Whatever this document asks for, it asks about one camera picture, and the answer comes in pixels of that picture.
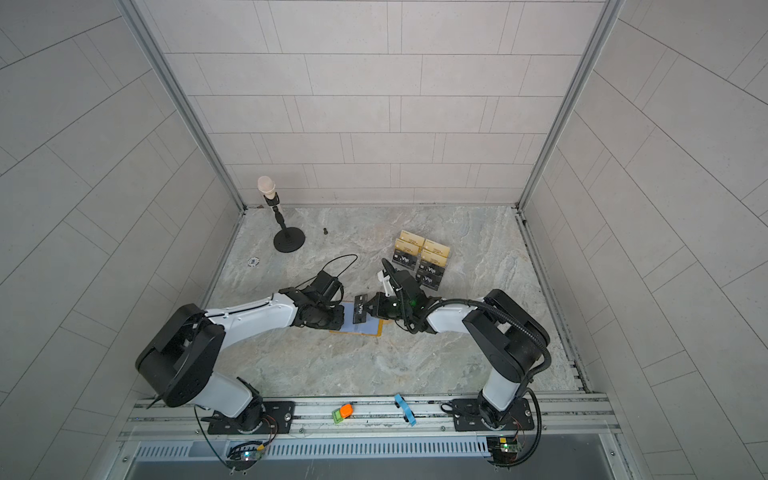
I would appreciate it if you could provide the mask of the yellow leather card holder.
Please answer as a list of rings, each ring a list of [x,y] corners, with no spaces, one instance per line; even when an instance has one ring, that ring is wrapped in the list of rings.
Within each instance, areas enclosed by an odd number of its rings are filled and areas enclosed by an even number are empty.
[[[339,328],[332,330],[332,333],[353,334],[369,337],[379,337],[383,332],[383,321],[379,318],[365,314],[362,322],[355,322],[356,309],[352,302],[342,302],[333,309],[334,319],[337,320]]]

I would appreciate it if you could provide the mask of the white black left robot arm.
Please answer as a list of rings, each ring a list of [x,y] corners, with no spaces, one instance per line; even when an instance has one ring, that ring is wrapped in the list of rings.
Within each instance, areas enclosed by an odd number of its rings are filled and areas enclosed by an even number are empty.
[[[233,307],[179,307],[138,355],[135,367],[168,407],[189,403],[238,418],[255,409],[257,392],[217,371],[222,352],[272,330],[290,327],[338,331],[344,288],[319,272],[301,289],[288,287]]]

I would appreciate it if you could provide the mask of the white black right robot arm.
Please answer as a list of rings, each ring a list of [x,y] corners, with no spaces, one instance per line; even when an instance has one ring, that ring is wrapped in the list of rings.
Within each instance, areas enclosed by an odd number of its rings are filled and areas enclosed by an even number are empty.
[[[366,301],[365,313],[400,321],[410,334],[471,336],[491,365],[478,396],[477,415],[491,428],[505,426],[529,383],[551,365],[546,329],[500,289],[480,300],[444,299],[428,296],[405,270],[389,267],[377,278],[383,290]]]

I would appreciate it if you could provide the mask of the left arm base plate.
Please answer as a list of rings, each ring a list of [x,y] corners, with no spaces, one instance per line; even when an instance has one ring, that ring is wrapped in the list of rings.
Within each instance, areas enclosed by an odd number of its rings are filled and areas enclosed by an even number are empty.
[[[293,401],[258,401],[235,418],[215,411],[203,417],[211,435],[287,434],[290,432],[296,403]]]

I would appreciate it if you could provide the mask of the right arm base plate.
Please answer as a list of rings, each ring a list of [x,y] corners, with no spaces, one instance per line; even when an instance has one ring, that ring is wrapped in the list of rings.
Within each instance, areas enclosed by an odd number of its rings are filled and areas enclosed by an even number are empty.
[[[525,398],[513,401],[506,410],[497,410],[482,397],[455,398],[442,403],[441,410],[452,417],[458,432],[535,429],[533,409]]]

